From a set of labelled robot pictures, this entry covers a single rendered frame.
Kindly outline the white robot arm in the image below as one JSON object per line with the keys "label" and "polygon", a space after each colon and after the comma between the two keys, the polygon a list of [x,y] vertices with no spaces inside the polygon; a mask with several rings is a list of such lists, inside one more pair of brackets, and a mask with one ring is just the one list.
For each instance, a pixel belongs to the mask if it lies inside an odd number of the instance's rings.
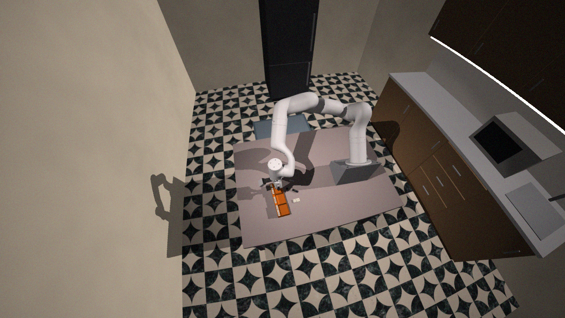
{"label": "white robot arm", "polygon": [[345,164],[363,166],[372,163],[366,155],[366,126],[369,124],[373,111],[366,102],[345,104],[335,99],[318,98],[316,93],[304,92],[295,96],[281,99],[274,106],[271,126],[271,148],[283,153],[288,158],[288,164],[282,164],[278,158],[271,159],[267,166],[269,178],[258,181],[260,187],[267,182],[280,181],[282,177],[293,177],[295,169],[294,155],[285,145],[288,116],[298,113],[330,114],[347,121],[355,121],[349,129],[350,159]]}

